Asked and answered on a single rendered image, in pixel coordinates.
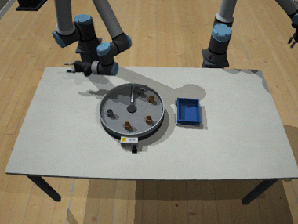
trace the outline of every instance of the white table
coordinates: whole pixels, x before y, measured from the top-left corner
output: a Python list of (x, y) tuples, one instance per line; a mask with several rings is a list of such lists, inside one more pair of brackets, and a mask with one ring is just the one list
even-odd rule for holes
[[(117, 76), (66, 73), (47, 67), (6, 174), (27, 175), (55, 201), (41, 176), (86, 179), (262, 179), (248, 204), (298, 167), (260, 70), (120, 67)], [(162, 97), (165, 119), (137, 154), (122, 148), (100, 123), (104, 94), (125, 83), (145, 84)], [(176, 124), (177, 98), (200, 99), (200, 126)]]

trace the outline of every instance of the table leg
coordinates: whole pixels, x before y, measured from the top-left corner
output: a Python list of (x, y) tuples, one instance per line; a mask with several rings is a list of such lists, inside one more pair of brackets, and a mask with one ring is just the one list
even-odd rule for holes
[(267, 179), (262, 181), (258, 186), (255, 187), (254, 190), (243, 197), (242, 204), (249, 204), (277, 181), (278, 179)]
[(41, 190), (48, 194), (54, 201), (61, 201), (61, 196), (39, 175), (27, 175)]

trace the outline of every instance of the blue plastic container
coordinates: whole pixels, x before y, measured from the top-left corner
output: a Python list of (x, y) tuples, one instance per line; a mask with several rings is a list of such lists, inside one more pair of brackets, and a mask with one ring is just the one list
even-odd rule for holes
[(181, 125), (201, 123), (199, 99), (177, 98), (177, 123)]

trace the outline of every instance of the round tray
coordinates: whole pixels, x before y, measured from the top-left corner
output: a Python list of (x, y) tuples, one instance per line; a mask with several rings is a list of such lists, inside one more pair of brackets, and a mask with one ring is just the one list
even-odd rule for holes
[(159, 129), (164, 113), (161, 96), (142, 84), (119, 85), (111, 89), (100, 103), (101, 123), (117, 139), (122, 136), (146, 139)]

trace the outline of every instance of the gray robot arm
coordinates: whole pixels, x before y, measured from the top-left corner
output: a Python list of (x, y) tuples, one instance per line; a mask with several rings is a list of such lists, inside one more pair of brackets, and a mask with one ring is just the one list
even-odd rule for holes
[[(231, 27), (234, 22), (233, 13), (237, 0), (223, 0), (220, 12), (216, 14), (213, 31), (206, 50), (202, 50), (202, 67), (224, 68), (229, 67), (227, 61), (227, 47), (231, 39)], [(296, 33), (289, 39), (294, 39), (291, 48), (298, 42), (298, 4), (293, 0), (275, 0), (292, 20), (292, 27)]]
[(78, 41), (76, 53), (81, 54), (82, 61), (66, 63), (74, 65), (71, 72), (84, 72), (86, 76), (116, 75), (118, 64), (114, 57), (130, 48), (132, 42), (121, 29), (108, 1), (93, 0), (93, 3), (112, 38), (111, 43), (101, 43), (101, 38), (96, 37), (91, 16), (78, 15), (72, 21), (71, 0), (55, 0), (57, 25), (53, 37), (62, 48)]

